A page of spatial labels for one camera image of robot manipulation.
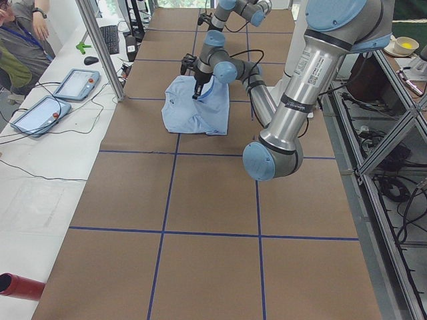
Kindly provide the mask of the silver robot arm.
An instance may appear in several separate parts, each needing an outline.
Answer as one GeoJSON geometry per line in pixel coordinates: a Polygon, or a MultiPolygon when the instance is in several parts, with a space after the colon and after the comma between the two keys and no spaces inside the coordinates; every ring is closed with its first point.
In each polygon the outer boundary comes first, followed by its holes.
{"type": "Polygon", "coordinates": [[[232,58],[225,50],[223,29],[231,13],[258,26],[271,9],[269,1],[220,1],[211,16],[199,57],[193,63],[193,97],[215,77],[221,83],[239,80],[245,86],[262,124],[258,140],[246,146],[243,163],[248,175],[269,181],[295,173],[303,161],[298,134],[330,85],[336,67],[351,53],[387,46],[392,30],[393,1],[309,1],[305,18],[305,47],[278,102],[270,95],[254,63],[232,58]]]}
{"type": "Polygon", "coordinates": [[[219,0],[213,17],[210,19],[208,29],[223,31],[231,13],[238,14],[247,23],[258,27],[271,10],[272,3],[267,0],[219,0]]]}

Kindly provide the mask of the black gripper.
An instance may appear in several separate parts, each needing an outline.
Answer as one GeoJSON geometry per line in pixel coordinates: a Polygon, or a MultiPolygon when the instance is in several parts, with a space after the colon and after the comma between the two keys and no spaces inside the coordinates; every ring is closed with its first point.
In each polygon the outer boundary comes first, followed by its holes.
{"type": "Polygon", "coordinates": [[[195,87],[194,87],[194,93],[192,95],[192,99],[197,100],[203,91],[203,86],[211,80],[211,73],[205,73],[203,71],[200,71],[199,69],[195,70],[194,78],[196,81],[195,87]]]}

